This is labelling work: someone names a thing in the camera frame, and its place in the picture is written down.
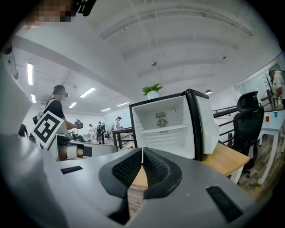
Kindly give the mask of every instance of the smoke detector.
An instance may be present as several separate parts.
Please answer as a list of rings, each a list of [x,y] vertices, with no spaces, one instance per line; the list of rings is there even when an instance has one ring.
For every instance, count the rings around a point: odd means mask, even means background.
[[[157,66],[157,62],[153,61],[151,65],[152,66]]]

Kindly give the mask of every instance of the fridge shelf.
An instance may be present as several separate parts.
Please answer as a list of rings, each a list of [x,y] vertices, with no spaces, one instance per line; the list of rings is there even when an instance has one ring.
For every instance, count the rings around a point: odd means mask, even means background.
[[[162,132],[162,131],[167,131],[167,130],[182,129],[182,128],[187,128],[187,127],[188,127],[188,125],[186,125],[186,124],[180,124],[180,125],[175,125],[175,126],[166,126],[166,127],[161,127],[161,128],[143,130],[140,132],[140,134],[156,133],[156,132]]]

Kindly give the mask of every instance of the white desk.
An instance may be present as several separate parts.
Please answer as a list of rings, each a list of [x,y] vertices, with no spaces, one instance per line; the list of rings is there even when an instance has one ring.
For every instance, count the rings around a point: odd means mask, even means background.
[[[86,142],[91,141],[91,139],[92,139],[92,134],[91,133],[83,134],[82,136],[83,136],[83,138],[84,138],[84,140]]]
[[[272,166],[275,154],[276,154],[276,150],[277,150],[277,143],[278,143],[278,136],[279,136],[279,132],[282,128],[283,122],[285,120],[285,110],[282,111],[278,111],[277,117],[274,116],[274,112],[267,112],[266,114],[269,115],[269,122],[266,122],[265,118],[263,120],[263,124],[261,127],[261,131],[260,131],[260,140],[259,140],[259,145],[262,145],[262,136],[264,134],[271,134],[274,136],[273,138],[273,145],[272,145],[272,149],[270,152],[270,158],[267,164],[267,167],[265,169],[265,172],[262,176],[261,179],[258,180],[258,183],[260,185],[262,185],[269,173],[269,170]],[[285,140],[283,142],[282,145],[282,149],[281,152],[283,153],[285,149]]]

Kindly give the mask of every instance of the potted plant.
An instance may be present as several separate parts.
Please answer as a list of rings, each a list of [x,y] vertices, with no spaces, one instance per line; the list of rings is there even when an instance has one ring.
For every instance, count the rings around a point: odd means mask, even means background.
[[[160,84],[155,84],[152,87],[144,87],[142,89],[143,95],[148,96],[148,99],[154,99],[159,98],[161,95],[159,93],[159,90],[162,88],[162,86],[159,86]]]

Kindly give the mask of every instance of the fluorescent light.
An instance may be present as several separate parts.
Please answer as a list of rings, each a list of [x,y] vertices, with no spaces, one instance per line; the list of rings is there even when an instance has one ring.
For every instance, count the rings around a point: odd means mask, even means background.
[[[34,94],[31,94],[31,97],[32,97],[32,102],[33,102],[33,103],[36,103],[36,97],[35,97],[35,95],[34,95]]]
[[[129,104],[129,102],[126,102],[126,103],[123,103],[123,104],[117,105],[117,107],[122,106],[122,105],[126,105],[126,104]]]
[[[73,103],[71,104],[71,106],[69,106],[69,108],[72,109],[76,104],[77,104],[77,102],[73,102]]]
[[[28,63],[27,65],[27,72],[28,72],[28,84],[33,85],[33,65]]]
[[[81,97],[81,98],[84,98],[84,97],[86,97],[88,94],[92,93],[94,90],[96,90],[96,89],[92,87],[91,89],[87,90],[84,94],[82,94],[80,97]]]
[[[107,109],[101,110],[101,112],[105,112],[105,111],[107,111],[107,110],[110,110],[110,108],[107,108]]]

